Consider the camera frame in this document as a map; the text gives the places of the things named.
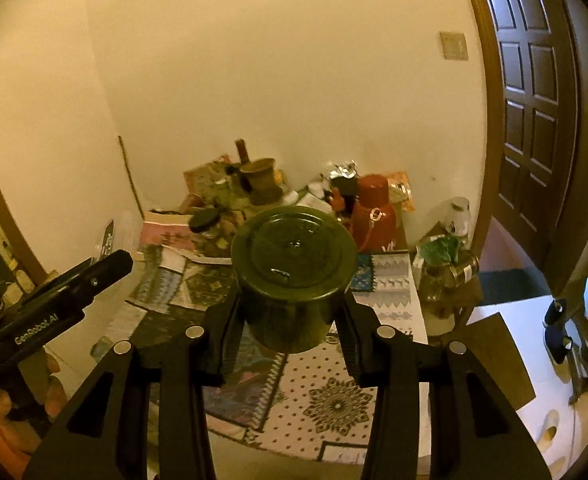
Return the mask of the dark green lidded pot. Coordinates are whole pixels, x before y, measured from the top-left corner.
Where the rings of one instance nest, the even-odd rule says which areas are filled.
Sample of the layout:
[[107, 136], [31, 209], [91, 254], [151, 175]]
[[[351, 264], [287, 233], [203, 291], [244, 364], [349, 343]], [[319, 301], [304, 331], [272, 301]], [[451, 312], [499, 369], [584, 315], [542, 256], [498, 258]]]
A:
[[358, 248], [329, 214], [282, 206], [237, 229], [231, 260], [251, 333], [270, 350], [299, 353], [329, 332], [356, 273]]

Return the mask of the white slipper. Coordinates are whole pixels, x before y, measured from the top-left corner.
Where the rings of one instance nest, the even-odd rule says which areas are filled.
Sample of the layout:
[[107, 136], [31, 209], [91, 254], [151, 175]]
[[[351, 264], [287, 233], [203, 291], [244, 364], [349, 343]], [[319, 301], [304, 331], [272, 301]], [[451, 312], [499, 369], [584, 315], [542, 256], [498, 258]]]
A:
[[536, 439], [536, 446], [539, 451], [544, 454], [553, 444], [559, 426], [559, 412], [551, 410], [546, 413], [542, 427], [539, 432], [538, 439]]

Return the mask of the wooden stool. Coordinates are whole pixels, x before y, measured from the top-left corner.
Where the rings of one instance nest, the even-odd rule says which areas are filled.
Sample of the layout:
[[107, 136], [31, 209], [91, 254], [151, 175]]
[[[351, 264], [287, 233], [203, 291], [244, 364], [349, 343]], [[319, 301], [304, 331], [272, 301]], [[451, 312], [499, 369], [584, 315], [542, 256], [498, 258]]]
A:
[[459, 327], [451, 338], [472, 350], [515, 411], [536, 399], [525, 363], [500, 313]]
[[436, 337], [465, 326], [472, 310], [481, 304], [484, 296], [478, 275], [450, 290], [440, 287], [433, 276], [424, 273], [419, 298], [427, 335]]

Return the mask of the patterned patchwork tablecloth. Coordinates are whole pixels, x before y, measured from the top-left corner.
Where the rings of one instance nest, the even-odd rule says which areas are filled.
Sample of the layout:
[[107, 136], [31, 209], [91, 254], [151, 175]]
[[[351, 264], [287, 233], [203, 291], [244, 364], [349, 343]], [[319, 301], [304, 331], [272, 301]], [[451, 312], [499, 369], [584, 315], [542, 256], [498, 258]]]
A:
[[[179, 252], [146, 247], [108, 305], [108, 324], [91, 356], [100, 360], [123, 339], [159, 344], [180, 327], [201, 322], [206, 308], [232, 284], [230, 266], [199, 266]], [[217, 452], [262, 452], [316, 465], [362, 465], [373, 424], [376, 391], [349, 376], [337, 330], [301, 353], [269, 350], [245, 332], [232, 374], [203, 392], [207, 427]]]

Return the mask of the pink printed cardboard box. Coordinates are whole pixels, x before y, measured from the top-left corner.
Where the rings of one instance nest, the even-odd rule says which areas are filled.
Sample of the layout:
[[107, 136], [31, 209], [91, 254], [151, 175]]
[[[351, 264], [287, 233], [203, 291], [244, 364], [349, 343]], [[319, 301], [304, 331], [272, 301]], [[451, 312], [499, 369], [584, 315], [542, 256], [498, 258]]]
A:
[[139, 237], [139, 250], [146, 246], [166, 246], [193, 252], [195, 244], [189, 226], [190, 214], [161, 214], [146, 211]]

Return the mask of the glass jar with greens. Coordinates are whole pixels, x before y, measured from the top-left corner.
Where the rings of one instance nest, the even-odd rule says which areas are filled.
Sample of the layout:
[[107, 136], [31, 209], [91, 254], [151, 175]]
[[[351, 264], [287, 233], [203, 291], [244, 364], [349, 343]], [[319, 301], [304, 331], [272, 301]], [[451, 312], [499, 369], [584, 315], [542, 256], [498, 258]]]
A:
[[443, 219], [446, 232], [458, 238], [467, 238], [470, 231], [469, 200], [465, 197], [453, 197], [450, 200]]

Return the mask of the glass jar black lid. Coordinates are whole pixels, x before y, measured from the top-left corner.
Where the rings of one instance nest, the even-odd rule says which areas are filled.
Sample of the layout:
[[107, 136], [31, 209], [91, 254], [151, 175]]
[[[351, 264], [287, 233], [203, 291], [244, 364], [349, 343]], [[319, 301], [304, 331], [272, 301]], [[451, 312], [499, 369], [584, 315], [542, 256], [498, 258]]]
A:
[[189, 220], [194, 247], [203, 256], [222, 257], [227, 250], [219, 222], [220, 214], [216, 208], [198, 210]]

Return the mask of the red thermos jug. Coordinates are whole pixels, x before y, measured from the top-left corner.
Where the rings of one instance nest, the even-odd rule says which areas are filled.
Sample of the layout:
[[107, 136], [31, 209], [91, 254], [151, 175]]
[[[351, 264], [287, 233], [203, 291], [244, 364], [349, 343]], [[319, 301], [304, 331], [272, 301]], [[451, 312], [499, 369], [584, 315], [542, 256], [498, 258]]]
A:
[[351, 215], [351, 234], [359, 252], [393, 252], [397, 246], [396, 222], [388, 180], [380, 174], [361, 177]]

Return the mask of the red sauce bottle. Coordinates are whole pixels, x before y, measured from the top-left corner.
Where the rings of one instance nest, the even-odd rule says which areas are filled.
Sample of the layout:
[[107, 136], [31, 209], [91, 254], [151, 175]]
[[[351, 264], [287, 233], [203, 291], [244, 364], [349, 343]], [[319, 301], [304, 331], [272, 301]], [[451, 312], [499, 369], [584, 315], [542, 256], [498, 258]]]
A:
[[341, 191], [339, 191], [339, 188], [332, 188], [331, 206], [332, 210], [334, 211], [334, 214], [336, 214], [337, 216], [341, 216], [346, 209], [345, 199], [341, 195]]

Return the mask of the brown clay vase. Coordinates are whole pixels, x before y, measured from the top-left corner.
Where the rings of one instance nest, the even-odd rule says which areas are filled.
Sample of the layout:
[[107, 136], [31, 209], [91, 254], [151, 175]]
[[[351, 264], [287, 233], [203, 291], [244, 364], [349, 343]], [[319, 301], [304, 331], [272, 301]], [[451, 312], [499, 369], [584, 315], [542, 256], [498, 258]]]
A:
[[246, 178], [251, 192], [249, 199], [255, 206], [277, 203], [283, 196], [283, 190], [275, 180], [275, 159], [261, 158], [253, 162], [245, 162], [239, 172]]

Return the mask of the dark wine bottle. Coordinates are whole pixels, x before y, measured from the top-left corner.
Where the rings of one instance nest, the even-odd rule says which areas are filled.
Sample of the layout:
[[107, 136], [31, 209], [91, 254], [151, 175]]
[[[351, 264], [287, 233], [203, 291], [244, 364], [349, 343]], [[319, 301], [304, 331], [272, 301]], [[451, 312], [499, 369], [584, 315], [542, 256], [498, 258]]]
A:
[[239, 162], [242, 165], [248, 164], [251, 159], [249, 158], [247, 147], [244, 139], [237, 139], [235, 141], [236, 151], [239, 155]]

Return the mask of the dark wooden door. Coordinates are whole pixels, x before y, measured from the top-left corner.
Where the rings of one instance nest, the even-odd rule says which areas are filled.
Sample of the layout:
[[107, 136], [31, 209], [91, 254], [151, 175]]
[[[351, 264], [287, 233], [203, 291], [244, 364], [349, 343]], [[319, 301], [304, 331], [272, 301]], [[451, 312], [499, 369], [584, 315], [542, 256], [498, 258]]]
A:
[[588, 240], [588, 8], [582, 0], [470, 0], [487, 92], [472, 248], [491, 221], [558, 294]]

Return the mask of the thin wall stick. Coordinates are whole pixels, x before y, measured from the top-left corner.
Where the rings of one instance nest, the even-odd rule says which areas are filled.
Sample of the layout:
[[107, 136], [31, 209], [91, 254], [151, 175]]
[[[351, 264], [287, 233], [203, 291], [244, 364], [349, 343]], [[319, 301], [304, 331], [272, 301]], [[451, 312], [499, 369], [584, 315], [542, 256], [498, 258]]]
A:
[[127, 150], [126, 150], [126, 146], [125, 146], [125, 141], [122, 136], [117, 136], [117, 142], [118, 142], [118, 146], [119, 146], [120, 156], [122, 156], [122, 161], [124, 164], [124, 169], [126, 172], [126, 177], [128, 180], [130, 192], [132, 194], [132, 197], [134, 198], [134, 203], [136, 203], [139, 216], [141, 217], [142, 220], [144, 220], [145, 213], [144, 213], [144, 209], [141, 204], [141, 200], [140, 200], [140, 197], [139, 197], [139, 194], [137, 191], [136, 184], [134, 183], [134, 176], [132, 175], [131, 168], [129, 165], [129, 159], [128, 159], [128, 154], [127, 154]]

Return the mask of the wall light switch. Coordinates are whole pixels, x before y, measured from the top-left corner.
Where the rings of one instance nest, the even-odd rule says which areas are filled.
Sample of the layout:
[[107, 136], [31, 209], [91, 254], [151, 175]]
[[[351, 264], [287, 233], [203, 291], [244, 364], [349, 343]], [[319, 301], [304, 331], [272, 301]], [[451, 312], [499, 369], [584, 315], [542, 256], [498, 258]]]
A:
[[468, 60], [467, 41], [463, 32], [439, 32], [442, 56], [448, 61]]

